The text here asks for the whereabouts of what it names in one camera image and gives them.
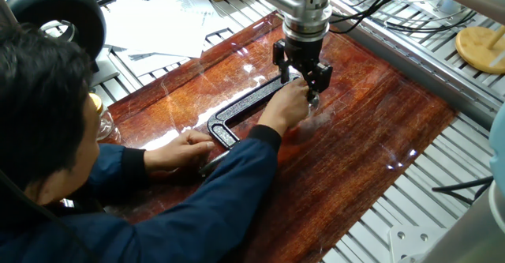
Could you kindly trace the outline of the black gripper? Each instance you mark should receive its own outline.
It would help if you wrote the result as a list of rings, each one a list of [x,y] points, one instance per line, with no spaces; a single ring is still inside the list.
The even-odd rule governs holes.
[[[333,67],[319,60],[323,40],[303,42],[286,37],[273,43],[272,62],[279,68],[280,81],[289,81],[289,66],[302,72],[309,87],[308,101],[311,102],[326,90],[331,81]]]

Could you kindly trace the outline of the person's right hand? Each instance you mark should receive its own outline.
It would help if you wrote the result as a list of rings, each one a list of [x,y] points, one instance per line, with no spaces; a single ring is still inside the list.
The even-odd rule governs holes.
[[[258,125],[267,126],[282,136],[309,114],[309,87],[303,78],[278,90],[264,109]]]

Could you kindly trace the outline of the person's left hand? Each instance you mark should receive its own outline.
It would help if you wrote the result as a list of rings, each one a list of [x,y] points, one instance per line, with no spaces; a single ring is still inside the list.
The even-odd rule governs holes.
[[[148,173],[201,167],[214,148],[211,136],[187,130],[163,147],[145,151],[144,166]]]

